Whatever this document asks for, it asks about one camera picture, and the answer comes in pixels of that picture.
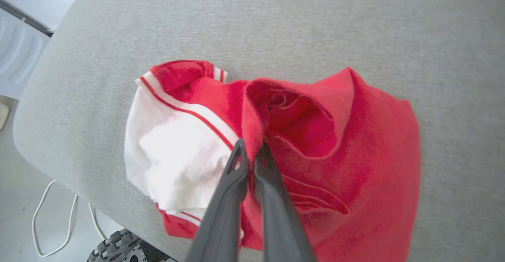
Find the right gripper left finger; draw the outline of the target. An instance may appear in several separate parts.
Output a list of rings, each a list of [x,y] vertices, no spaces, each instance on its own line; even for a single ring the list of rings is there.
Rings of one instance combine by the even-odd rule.
[[[245,142],[240,138],[225,165],[186,262],[238,261],[240,209],[247,195],[248,172]]]

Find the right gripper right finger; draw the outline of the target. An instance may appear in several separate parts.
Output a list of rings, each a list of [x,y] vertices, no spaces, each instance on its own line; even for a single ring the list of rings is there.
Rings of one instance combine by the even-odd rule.
[[[254,159],[254,185],[262,214],[263,261],[316,262],[267,142]]]

